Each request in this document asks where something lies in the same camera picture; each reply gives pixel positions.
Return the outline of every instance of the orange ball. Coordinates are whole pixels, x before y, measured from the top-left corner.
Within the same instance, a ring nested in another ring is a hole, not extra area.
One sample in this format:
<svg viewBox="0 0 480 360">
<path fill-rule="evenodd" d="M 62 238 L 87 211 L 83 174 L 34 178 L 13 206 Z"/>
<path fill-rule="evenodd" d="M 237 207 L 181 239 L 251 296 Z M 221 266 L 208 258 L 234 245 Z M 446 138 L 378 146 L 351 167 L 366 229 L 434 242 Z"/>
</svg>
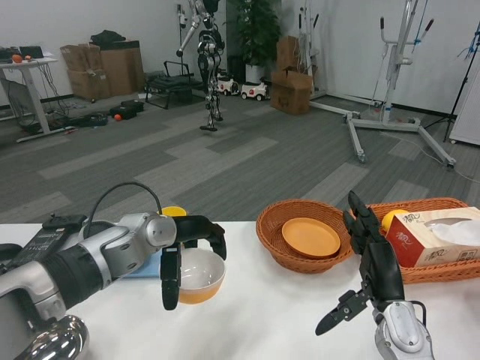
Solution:
<svg viewBox="0 0 480 360">
<path fill-rule="evenodd" d="M 17 64 L 19 64 L 20 62 L 23 61 L 23 58 L 21 55 L 15 54 L 15 55 L 12 55 L 12 60 L 13 62 L 16 62 Z"/>
</svg>

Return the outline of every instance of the toy car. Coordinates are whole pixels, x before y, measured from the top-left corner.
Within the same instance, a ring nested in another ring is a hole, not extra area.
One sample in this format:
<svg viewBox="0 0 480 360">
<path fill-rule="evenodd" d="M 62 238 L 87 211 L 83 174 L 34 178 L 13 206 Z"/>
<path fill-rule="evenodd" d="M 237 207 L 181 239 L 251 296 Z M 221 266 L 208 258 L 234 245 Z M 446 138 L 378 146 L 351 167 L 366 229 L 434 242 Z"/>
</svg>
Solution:
<svg viewBox="0 0 480 360">
<path fill-rule="evenodd" d="M 218 92 L 221 92 L 225 96 L 239 94 L 239 84 L 231 76 L 222 74 L 217 78 L 217 81 Z"/>
<path fill-rule="evenodd" d="M 241 98 L 254 98 L 258 101 L 262 101 L 270 98 L 269 87 L 265 84 L 265 80 L 261 80 L 261 83 L 246 82 L 241 87 Z"/>
</svg>

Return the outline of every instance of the bowl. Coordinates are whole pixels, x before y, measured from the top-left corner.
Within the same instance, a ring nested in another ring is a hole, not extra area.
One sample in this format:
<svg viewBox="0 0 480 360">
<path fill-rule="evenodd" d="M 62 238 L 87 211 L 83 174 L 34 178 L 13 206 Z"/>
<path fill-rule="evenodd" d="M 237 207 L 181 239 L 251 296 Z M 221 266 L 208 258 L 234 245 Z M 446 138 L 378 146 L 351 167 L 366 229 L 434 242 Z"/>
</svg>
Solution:
<svg viewBox="0 0 480 360">
<path fill-rule="evenodd" d="M 335 257 L 340 238 L 329 225 L 309 217 L 295 217 L 282 226 L 285 242 L 295 251 L 312 259 Z"/>
<path fill-rule="evenodd" d="M 285 241 L 282 228 L 288 220 L 294 218 L 310 218 L 331 227 L 340 238 L 338 254 L 328 259 L 312 259 L 293 250 Z M 353 253 L 342 211 L 324 202 L 290 199 L 271 204 L 256 220 L 256 234 L 277 263 L 303 274 L 325 272 Z"/>
<path fill-rule="evenodd" d="M 187 210 L 180 206 L 167 206 L 162 208 L 162 215 L 166 216 L 187 216 Z"/>
<path fill-rule="evenodd" d="M 225 276 L 224 260 L 211 250 L 191 247 L 181 251 L 178 301 L 199 304 L 215 296 Z"/>
</svg>

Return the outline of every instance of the black bag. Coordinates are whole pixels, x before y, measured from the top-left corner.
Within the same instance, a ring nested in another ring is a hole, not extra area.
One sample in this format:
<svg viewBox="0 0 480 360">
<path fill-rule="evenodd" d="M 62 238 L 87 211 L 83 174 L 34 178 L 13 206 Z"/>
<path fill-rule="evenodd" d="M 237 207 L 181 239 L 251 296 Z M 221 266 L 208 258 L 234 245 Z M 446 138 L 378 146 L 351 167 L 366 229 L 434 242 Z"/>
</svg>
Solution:
<svg viewBox="0 0 480 360">
<path fill-rule="evenodd" d="M 124 41 L 126 37 L 117 34 L 114 31 L 103 30 L 100 34 L 92 35 L 90 37 L 93 44 L 113 43 L 115 41 Z"/>
<path fill-rule="evenodd" d="M 77 118 L 71 118 L 65 125 L 76 126 L 78 128 L 93 128 L 95 126 L 105 126 L 106 124 L 108 124 L 107 115 L 102 112 L 93 112 Z"/>
<path fill-rule="evenodd" d="M 120 115 L 122 120 L 132 119 L 137 116 L 137 111 L 133 106 L 115 106 L 109 111 L 110 116 Z"/>
<path fill-rule="evenodd" d="M 138 100 L 122 101 L 120 104 L 123 107 L 133 107 L 137 113 L 141 113 L 143 111 L 143 105 L 145 105 L 142 101 Z"/>
</svg>

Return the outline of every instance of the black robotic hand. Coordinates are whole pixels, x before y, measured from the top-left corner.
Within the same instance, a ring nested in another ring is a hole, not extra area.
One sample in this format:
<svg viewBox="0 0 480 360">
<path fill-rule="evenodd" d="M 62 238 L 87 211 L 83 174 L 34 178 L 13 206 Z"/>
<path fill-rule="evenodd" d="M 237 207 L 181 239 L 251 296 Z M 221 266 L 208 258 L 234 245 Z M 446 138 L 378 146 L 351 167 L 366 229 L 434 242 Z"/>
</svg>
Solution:
<svg viewBox="0 0 480 360">
<path fill-rule="evenodd" d="M 162 249 L 160 263 L 163 307 L 166 310 L 174 310 L 179 302 L 180 268 L 182 265 L 181 243 L 184 243 L 186 248 L 196 248 L 198 239 L 205 239 L 210 243 L 211 249 L 216 254 L 224 260 L 227 258 L 225 230 L 220 225 L 210 222 L 209 219 L 201 215 L 174 217 L 173 220 L 177 227 L 175 243 Z"/>
<path fill-rule="evenodd" d="M 405 298 L 397 257 L 390 243 L 380 234 L 377 216 L 353 191 L 349 192 L 348 202 L 353 216 L 344 211 L 343 221 L 352 236 L 353 250 L 361 255 L 361 290 L 349 290 L 338 299 L 337 307 L 316 327 L 317 335 L 324 334 L 342 320 L 350 321 L 356 317 L 367 307 L 368 300 L 382 312 L 392 301 Z"/>
</svg>

